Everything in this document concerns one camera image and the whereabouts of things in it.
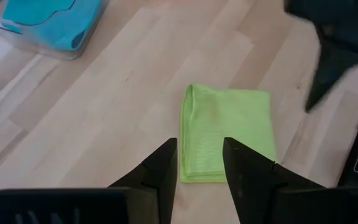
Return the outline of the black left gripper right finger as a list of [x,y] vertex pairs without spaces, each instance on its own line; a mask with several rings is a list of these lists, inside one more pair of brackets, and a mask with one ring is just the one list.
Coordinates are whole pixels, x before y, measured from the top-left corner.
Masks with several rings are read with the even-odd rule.
[[358,223],[358,187],[323,187],[234,138],[224,139],[223,159],[243,224]]

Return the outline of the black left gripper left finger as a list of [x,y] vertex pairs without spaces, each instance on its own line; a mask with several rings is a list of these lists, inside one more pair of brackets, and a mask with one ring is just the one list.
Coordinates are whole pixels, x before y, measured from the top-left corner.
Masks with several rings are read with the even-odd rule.
[[170,223],[177,139],[106,188],[0,190],[0,224]]

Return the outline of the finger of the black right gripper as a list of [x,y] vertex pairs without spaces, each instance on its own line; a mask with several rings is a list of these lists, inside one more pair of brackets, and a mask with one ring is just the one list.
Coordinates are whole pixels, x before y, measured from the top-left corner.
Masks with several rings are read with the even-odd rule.
[[305,111],[309,113],[350,68],[358,65],[358,37],[343,40],[317,31],[320,50]]

